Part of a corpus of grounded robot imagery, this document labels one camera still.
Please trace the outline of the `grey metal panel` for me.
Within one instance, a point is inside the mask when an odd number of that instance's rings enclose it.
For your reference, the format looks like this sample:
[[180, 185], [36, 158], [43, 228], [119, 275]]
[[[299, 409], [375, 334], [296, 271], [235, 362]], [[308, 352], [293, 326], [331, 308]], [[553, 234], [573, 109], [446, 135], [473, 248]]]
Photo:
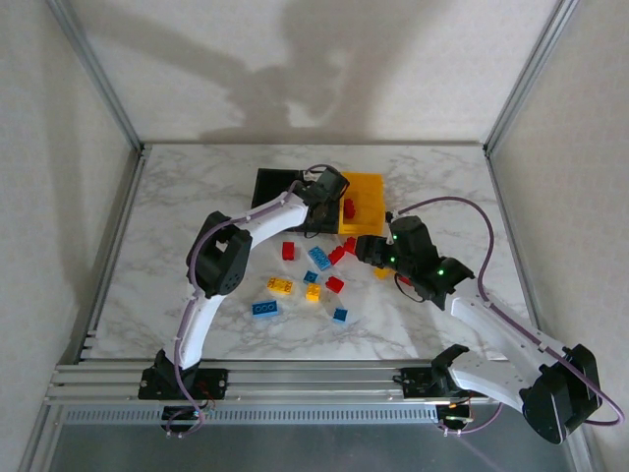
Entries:
[[494, 426], [469, 438], [428, 425], [65, 427], [50, 472], [573, 472], [564, 450]]

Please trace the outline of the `black container with blue bricks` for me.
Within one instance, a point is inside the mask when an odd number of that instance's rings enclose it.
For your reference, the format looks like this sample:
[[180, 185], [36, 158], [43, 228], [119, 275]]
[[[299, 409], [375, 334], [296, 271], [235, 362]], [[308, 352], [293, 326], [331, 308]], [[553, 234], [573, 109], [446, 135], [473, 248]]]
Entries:
[[336, 234], [339, 226], [340, 200], [348, 181], [336, 170], [327, 168], [314, 181], [298, 186], [296, 195], [306, 204], [305, 221], [294, 228], [304, 235]]

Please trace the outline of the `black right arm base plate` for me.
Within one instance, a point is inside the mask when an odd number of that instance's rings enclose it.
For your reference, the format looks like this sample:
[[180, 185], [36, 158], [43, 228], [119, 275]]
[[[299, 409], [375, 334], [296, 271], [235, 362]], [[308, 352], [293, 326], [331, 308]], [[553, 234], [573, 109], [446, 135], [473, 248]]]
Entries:
[[437, 370], [428, 367], [412, 367], [400, 370], [398, 383], [405, 399], [440, 397], [447, 384]]

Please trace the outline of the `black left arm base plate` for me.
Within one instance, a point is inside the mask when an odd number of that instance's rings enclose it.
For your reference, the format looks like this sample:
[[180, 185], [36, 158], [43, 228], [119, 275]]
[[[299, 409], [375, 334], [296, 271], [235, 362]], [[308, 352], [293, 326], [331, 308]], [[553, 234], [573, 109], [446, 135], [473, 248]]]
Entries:
[[[181, 381], [194, 400], [222, 400], [228, 384], [225, 369], [190, 368], [180, 373]], [[184, 400], [187, 398], [177, 383], [175, 370], [160, 370], [155, 366], [142, 374], [138, 398], [141, 400]]]

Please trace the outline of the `aluminium frame post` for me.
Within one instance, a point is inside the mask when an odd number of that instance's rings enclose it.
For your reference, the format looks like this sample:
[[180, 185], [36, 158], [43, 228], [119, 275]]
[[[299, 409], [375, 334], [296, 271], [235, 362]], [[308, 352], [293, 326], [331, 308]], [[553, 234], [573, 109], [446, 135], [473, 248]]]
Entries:
[[518, 75], [484, 143], [487, 159], [496, 152], [510, 125], [533, 88], [570, 18], [581, 0], [556, 0], [534, 47]]
[[141, 152], [143, 150], [143, 142], [139, 138], [121, 100], [87, 39], [85, 30], [73, 6], [69, 0], [44, 0], [44, 2], [61, 31], [65, 34], [97, 93], [122, 132], [123, 137], [131, 149]]

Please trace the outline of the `aluminium side rail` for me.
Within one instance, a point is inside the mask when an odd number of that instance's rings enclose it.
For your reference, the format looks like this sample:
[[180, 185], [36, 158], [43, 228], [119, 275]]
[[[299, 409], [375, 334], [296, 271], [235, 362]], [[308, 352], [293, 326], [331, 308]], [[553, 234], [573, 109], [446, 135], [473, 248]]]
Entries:
[[143, 171], [151, 151], [152, 145], [142, 144], [138, 151], [131, 153], [133, 167], [130, 170], [129, 177], [123, 180], [124, 193], [122, 194], [121, 201], [114, 207], [114, 225], [104, 237], [105, 246], [99, 260], [98, 279], [94, 288], [93, 297], [88, 310], [84, 315], [80, 315], [77, 318], [76, 325], [73, 328], [71, 342], [67, 350], [67, 359], [70, 364], [77, 364], [82, 361], [83, 352], [90, 349], [88, 342], [97, 331], [127, 226], [131, 218], [138, 188], [143, 177]]
[[505, 228], [506, 237], [509, 243], [510, 251], [513, 257], [513, 261], [516, 267], [518, 279], [520, 282], [520, 286], [522, 289], [522, 293], [524, 296], [524, 300], [527, 306], [527, 310], [529, 313], [529, 318], [533, 326], [540, 328], [541, 320], [539, 317], [538, 306], [536, 301], [534, 300], [534, 293], [532, 290], [532, 285], [528, 275], [526, 274], [526, 268], [524, 265], [524, 261], [522, 259], [521, 251], [518, 247], [515, 235], [515, 226], [510, 218], [510, 214], [506, 205], [506, 201], [504, 199], [504, 194], [502, 192], [501, 185], [498, 181], [497, 174], [495, 171], [495, 166], [491, 159], [490, 153], [486, 147], [483, 147], [483, 153], [486, 161], [486, 166], [488, 170], [488, 174], [492, 183], [492, 187], [494, 189], [494, 193], [497, 200], [497, 205], [503, 220], [503, 226]]

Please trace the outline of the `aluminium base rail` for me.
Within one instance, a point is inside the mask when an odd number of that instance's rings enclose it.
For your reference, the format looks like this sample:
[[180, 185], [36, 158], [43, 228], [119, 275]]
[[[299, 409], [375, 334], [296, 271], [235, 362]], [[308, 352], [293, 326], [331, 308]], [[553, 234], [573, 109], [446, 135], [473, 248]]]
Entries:
[[[143, 371], [149, 361], [87, 361], [55, 368], [44, 394], [47, 405], [73, 404], [160, 404], [186, 405], [181, 393], [173, 396], [158, 389], [148, 397]], [[209, 382], [198, 397], [212, 406], [254, 404], [445, 404], [472, 398], [486, 402], [480, 393], [453, 394], [406, 399], [396, 380], [404, 368], [427, 368], [422, 360], [350, 361], [248, 361], [214, 360], [203, 369], [225, 370], [227, 378]]]

